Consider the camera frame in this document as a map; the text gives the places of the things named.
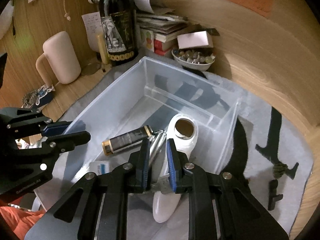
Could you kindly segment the silver foil tube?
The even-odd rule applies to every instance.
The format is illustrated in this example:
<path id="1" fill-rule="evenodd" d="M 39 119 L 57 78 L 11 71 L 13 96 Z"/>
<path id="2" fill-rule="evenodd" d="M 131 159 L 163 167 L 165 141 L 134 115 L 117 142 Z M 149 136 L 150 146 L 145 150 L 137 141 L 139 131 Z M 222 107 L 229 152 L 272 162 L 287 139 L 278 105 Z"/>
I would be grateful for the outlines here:
<path id="1" fill-rule="evenodd" d="M 153 133 L 150 137 L 149 167 L 151 167 L 157 153 L 161 150 L 166 138 L 167 133 L 163 129 Z"/>

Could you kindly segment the black gold cosmetic tube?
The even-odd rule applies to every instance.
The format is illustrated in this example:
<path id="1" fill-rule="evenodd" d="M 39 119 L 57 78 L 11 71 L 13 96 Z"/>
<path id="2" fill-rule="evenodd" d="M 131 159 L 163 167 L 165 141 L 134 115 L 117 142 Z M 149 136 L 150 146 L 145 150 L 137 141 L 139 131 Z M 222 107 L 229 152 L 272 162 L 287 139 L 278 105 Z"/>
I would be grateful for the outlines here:
<path id="1" fill-rule="evenodd" d="M 131 130 L 116 137 L 107 139 L 101 143 L 105 155 L 111 155 L 125 148 L 131 147 L 153 135 L 149 125 Z"/>

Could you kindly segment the white handheld massager device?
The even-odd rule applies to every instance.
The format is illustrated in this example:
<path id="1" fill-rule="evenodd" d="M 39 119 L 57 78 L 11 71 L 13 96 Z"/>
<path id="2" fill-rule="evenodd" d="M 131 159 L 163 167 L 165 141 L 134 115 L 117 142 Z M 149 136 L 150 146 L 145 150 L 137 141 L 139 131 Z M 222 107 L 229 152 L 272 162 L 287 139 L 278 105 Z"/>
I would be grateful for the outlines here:
<path id="1" fill-rule="evenodd" d="M 153 197 L 153 218 L 157 223 L 166 222 L 180 201 L 178 181 L 182 179 L 183 165 L 188 162 L 198 136 L 198 125 L 191 116 L 176 114 L 170 120 L 165 142 L 166 157 L 157 181 L 158 190 Z"/>

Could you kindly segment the clear plastic storage bin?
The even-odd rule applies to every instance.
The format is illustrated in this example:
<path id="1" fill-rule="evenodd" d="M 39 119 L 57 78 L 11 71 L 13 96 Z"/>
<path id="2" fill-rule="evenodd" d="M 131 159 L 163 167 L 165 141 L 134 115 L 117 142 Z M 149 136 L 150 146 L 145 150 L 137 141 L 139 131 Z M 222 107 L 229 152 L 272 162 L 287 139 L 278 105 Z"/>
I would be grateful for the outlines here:
<path id="1" fill-rule="evenodd" d="M 200 77 L 162 61 L 142 58 L 116 79 L 102 80 L 86 95 L 89 104 L 76 102 L 65 114 L 70 122 L 66 133 L 88 131 L 90 141 L 62 154 L 54 167 L 60 183 L 56 195 L 65 194 L 95 161 L 106 161 L 111 171 L 125 163 L 130 150 L 111 156 L 102 142 L 148 125 L 153 131 L 168 130 L 173 117 L 188 117 L 197 125 L 198 137 L 191 162 L 218 174 L 232 155 L 232 140 L 240 98 L 221 77 Z"/>

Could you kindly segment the blue cartoon sticker card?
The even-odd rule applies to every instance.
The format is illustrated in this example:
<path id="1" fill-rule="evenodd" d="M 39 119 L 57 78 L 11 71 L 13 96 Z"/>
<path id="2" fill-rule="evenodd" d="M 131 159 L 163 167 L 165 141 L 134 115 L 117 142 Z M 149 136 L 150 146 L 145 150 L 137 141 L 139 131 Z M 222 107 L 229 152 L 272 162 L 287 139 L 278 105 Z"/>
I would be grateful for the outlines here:
<path id="1" fill-rule="evenodd" d="M 54 92 L 53 85 L 43 85 L 39 89 L 28 92 L 22 99 L 22 108 L 43 109 L 53 100 Z"/>

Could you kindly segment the white blue small packet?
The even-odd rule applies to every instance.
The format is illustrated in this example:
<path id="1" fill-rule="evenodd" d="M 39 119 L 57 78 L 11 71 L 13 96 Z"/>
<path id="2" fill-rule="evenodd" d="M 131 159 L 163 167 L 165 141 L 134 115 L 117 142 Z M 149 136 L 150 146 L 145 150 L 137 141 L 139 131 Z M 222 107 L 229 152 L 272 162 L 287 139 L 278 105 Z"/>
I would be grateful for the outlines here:
<path id="1" fill-rule="evenodd" d="M 102 174 L 107 174 L 110 171 L 110 162 L 107 160 L 94 161 L 89 164 L 89 172 L 94 172 L 98 176 Z"/>

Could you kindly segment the grey black patterned mat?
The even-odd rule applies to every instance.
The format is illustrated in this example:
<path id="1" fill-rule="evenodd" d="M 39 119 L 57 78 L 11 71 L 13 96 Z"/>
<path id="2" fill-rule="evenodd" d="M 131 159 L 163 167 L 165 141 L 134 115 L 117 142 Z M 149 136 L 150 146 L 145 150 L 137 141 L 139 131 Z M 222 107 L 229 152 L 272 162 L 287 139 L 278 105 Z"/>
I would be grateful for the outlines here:
<path id="1" fill-rule="evenodd" d="M 115 72 L 128 71 L 142 58 L 144 56 L 139 56 L 133 62 L 113 68 L 102 80 L 113 82 L 116 79 Z M 181 68 L 170 59 L 158 56 L 149 58 Z M 193 74 L 205 78 L 212 73 Z M 247 178 L 252 194 L 264 207 L 268 206 L 269 183 L 276 179 L 277 195 L 282 199 L 276 201 L 270 214 L 286 232 L 290 232 L 313 166 L 310 147 L 295 126 L 274 107 L 236 83 L 221 78 L 240 98 L 232 155 L 221 172 L 228 171 Z M 53 177 L 36 189 L 35 193 L 45 209 L 51 208 L 60 198 L 56 195 L 59 185 Z"/>

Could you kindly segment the orange cloth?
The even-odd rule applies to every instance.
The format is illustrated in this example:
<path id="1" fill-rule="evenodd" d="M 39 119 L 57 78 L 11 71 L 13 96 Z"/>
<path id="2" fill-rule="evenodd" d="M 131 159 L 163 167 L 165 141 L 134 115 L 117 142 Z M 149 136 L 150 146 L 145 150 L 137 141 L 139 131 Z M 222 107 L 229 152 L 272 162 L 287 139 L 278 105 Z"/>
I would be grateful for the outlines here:
<path id="1" fill-rule="evenodd" d="M 27 232 L 42 218 L 46 213 L 40 211 L 24 211 L 11 207 L 8 203 L 1 201 L 1 222 L 4 222 L 9 233 L 16 239 L 24 239 Z"/>

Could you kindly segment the white handwritten paper note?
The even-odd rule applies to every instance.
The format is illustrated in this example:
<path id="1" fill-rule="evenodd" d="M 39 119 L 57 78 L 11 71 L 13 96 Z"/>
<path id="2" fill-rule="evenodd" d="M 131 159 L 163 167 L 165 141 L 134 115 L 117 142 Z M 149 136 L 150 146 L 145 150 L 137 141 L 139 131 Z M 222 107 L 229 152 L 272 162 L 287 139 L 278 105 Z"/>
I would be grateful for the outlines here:
<path id="1" fill-rule="evenodd" d="M 99 52 L 97 35 L 103 33 L 101 26 L 101 18 L 99 12 L 93 12 L 89 14 L 84 14 L 81 16 L 85 25 L 87 40 L 89 47 L 95 51 Z"/>

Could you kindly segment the white bowl of stones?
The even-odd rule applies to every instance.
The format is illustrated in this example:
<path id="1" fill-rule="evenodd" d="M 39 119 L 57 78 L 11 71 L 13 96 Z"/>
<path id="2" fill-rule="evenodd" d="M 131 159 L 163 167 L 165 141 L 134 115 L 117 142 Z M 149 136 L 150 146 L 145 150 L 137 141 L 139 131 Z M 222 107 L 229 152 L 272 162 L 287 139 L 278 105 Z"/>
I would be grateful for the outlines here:
<path id="1" fill-rule="evenodd" d="M 177 48 L 171 50 L 174 60 L 183 67 L 199 70 L 201 72 L 207 71 L 216 59 L 216 56 L 213 53 L 209 55 L 206 52 L 210 52 L 210 50 L 181 50 Z"/>

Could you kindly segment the white plush hanging item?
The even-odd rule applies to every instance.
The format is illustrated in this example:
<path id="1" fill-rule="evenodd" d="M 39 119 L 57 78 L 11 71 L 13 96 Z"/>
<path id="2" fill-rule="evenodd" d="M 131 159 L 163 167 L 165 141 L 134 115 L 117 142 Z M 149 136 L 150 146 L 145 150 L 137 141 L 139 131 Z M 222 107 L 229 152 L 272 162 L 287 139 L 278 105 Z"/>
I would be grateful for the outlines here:
<path id="1" fill-rule="evenodd" d="M 2 39 L 3 36 L 6 34 L 6 32 L 9 30 L 12 23 L 13 15 L 14 15 L 14 5 L 13 5 L 13 1 L 10 0 L 7 6 L 4 8 L 3 12 L 1 13 L 0 39 Z"/>

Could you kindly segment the dark wine bottle elephant label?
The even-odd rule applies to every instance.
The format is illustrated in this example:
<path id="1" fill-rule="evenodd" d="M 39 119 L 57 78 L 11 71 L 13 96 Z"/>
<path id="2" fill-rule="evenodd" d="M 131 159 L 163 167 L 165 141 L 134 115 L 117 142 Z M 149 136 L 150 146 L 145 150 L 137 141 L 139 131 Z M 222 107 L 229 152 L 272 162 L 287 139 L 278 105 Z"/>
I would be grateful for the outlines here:
<path id="1" fill-rule="evenodd" d="M 104 41 L 112 66 L 128 63 L 138 55 L 135 11 L 132 0 L 100 0 Z"/>

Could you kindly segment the stack of books and papers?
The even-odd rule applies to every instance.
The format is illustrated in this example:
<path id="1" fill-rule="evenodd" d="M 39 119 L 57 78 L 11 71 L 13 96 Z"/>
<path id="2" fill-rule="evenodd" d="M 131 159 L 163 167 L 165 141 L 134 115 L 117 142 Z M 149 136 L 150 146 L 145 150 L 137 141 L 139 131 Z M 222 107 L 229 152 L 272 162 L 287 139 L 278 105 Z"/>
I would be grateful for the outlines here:
<path id="1" fill-rule="evenodd" d="M 100 0 L 88 0 L 97 4 Z M 171 15 L 171 10 L 159 4 L 159 0 L 132 0 L 135 11 L 136 42 L 140 28 L 151 31 L 152 34 L 169 35 L 188 25 L 183 17 Z"/>

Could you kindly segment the white small card box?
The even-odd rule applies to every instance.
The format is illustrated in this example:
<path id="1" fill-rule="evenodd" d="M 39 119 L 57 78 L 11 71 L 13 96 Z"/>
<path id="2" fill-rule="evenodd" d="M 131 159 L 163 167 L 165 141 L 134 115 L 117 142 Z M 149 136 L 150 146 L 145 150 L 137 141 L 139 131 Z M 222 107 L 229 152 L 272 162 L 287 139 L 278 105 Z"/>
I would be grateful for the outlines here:
<path id="1" fill-rule="evenodd" d="M 177 41 L 180 49 L 214 48 L 212 37 L 207 31 L 179 35 Z"/>

